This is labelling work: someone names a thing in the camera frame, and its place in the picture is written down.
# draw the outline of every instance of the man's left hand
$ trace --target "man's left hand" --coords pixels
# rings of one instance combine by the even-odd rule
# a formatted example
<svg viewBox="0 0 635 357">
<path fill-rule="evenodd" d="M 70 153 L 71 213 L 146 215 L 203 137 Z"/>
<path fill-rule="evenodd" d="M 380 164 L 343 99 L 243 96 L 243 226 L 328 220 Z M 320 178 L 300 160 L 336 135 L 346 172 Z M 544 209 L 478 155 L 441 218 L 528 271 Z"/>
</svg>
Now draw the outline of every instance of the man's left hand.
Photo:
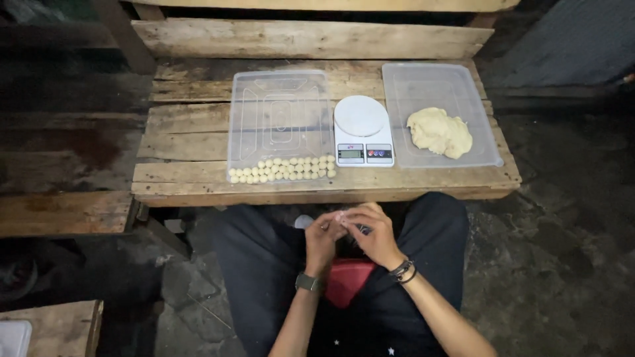
<svg viewBox="0 0 635 357">
<path fill-rule="evenodd" d="M 307 227 L 307 267 L 305 274 L 313 278 L 323 275 L 335 257 L 335 241 L 347 234 L 338 219 L 342 211 L 325 213 Z"/>
</svg>

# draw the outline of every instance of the person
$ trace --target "person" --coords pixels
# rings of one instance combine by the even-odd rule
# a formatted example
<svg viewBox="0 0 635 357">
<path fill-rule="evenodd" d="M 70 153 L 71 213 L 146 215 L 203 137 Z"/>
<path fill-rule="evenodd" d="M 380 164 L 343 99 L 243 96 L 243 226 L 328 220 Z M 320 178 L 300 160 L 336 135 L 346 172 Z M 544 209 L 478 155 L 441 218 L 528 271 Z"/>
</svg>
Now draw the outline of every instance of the person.
<svg viewBox="0 0 635 357">
<path fill-rule="evenodd" d="M 416 199 L 396 239 L 390 218 L 372 205 L 324 214 L 306 230 L 237 205 L 214 213 L 206 227 L 248 356 L 496 355 L 458 313 L 469 221 L 448 195 Z M 345 234 L 378 267 L 349 307 L 337 309 L 296 282 L 299 274 L 323 282 Z"/>
</svg>

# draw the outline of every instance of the hand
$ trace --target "hand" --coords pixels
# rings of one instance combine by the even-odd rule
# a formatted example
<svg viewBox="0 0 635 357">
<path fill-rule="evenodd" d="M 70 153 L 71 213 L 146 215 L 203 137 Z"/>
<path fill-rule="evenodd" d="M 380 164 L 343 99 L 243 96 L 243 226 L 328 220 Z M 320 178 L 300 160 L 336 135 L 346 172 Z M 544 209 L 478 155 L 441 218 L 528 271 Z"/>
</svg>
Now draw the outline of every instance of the hand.
<svg viewBox="0 0 635 357">
<path fill-rule="evenodd" d="M 368 226 L 372 228 L 372 232 L 366 236 L 355 224 Z M 345 211 L 342 225 L 355 238 L 364 253 L 388 271 L 397 269 L 407 259 L 397 247 L 391 219 L 376 203 L 365 203 Z"/>
<path fill-rule="evenodd" d="M 307 240 L 306 275 L 318 278 L 330 268 L 335 257 L 335 241 L 346 235 L 346 228 L 338 221 L 343 215 L 342 211 L 326 213 L 307 227 L 304 233 Z"/>
</svg>

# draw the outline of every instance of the man's right hand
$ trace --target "man's right hand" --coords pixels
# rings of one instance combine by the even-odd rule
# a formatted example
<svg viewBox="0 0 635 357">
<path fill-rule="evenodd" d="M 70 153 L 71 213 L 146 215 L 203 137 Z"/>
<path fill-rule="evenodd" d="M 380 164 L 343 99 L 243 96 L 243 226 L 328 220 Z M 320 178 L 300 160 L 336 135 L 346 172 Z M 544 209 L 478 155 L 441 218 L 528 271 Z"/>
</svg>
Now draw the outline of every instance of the man's right hand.
<svg viewBox="0 0 635 357">
<path fill-rule="evenodd" d="M 364 235 L 355 224 L 372 228 Z M 361 205 L 344 212 L 342 225 L 355 238 L 364 253 L 378 265 L 388 269 L 397 269 L 408 259 L 397 247 L 392 233 L 392 221 L 379 207 Z"/>
</svg>

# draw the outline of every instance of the dough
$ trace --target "dough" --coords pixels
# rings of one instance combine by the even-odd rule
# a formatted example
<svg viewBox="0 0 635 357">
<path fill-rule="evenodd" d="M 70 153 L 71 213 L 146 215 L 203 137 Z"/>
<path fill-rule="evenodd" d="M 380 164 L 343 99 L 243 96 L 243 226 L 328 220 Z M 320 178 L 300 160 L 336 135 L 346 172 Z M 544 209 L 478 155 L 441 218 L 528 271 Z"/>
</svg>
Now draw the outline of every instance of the dough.
<svg viewBox="0 0 635 357">
<path fill-rule="evenodd" d="M 408 118 L 412 143 L 419 149 L 458 159 L 472 149 L 472 135 L 458 116 L 451 118 L 445 110 L 431 107 Z"/>
</svg>

